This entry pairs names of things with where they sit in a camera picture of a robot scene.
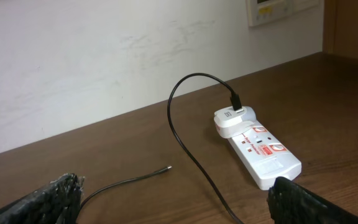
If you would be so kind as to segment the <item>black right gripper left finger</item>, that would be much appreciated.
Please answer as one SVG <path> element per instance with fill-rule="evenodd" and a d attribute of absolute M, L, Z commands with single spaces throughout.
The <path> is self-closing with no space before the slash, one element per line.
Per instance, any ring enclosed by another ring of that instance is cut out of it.
<path fill-rule="evenodd" d="M 0 208 L 0 224 L 75 224 L 83 195 L 83 177 L 57 180 Z"/>

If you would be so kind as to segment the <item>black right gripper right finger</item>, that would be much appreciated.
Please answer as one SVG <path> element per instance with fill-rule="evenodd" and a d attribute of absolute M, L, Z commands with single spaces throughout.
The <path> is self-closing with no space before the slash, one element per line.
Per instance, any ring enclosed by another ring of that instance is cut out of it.
<path fill-rule="evenodd" d="M 275 224 L 358 224 L 357 215 L 285 177 L 275 179 L 267 203 Z"/>

